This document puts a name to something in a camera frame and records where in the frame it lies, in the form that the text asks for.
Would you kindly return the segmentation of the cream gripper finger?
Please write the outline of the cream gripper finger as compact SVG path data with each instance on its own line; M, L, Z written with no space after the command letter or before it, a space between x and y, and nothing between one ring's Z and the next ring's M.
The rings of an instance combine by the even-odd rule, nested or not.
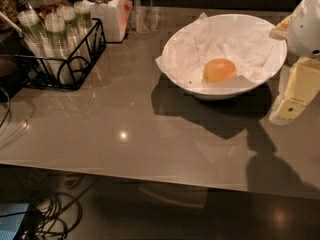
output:
M299 58L291 67L284 66L278 90L269 120L286 125L297 119L320 92L320 61Z
M289 23L291 20L291 15L284 18L280 23L278 23L269 33L269 36L276 40L285 40L288 35Z

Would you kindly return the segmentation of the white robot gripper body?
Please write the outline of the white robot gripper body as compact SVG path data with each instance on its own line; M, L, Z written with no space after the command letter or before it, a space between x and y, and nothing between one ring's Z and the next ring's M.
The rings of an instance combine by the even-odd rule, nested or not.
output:
M302 0L291 15L288 49L299 57L320 55L320 0Z

